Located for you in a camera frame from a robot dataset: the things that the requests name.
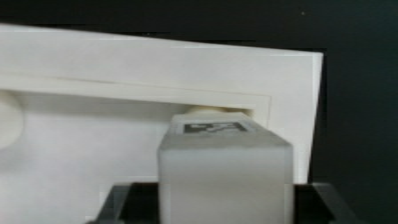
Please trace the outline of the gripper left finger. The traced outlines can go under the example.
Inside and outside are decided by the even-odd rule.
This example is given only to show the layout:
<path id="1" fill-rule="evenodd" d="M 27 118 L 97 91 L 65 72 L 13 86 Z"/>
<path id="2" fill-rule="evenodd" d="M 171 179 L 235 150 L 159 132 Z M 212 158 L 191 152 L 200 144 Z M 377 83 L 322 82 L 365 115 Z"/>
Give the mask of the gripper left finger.
<path id="1" fill-rule="evenodd" d="M 113 187 L 98 216 L 88 224 L 161 224 L 157 183 Z"/>

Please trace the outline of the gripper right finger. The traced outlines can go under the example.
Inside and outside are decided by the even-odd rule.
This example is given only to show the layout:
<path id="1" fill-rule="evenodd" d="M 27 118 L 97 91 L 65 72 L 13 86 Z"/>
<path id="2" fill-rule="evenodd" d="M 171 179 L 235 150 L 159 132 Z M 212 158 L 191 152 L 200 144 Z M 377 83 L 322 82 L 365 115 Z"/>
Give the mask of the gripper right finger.
<path id="1" fill-rule="evenodd" d="M 363 224 L 329 183 L 296 186 L 294 224 Z"/>

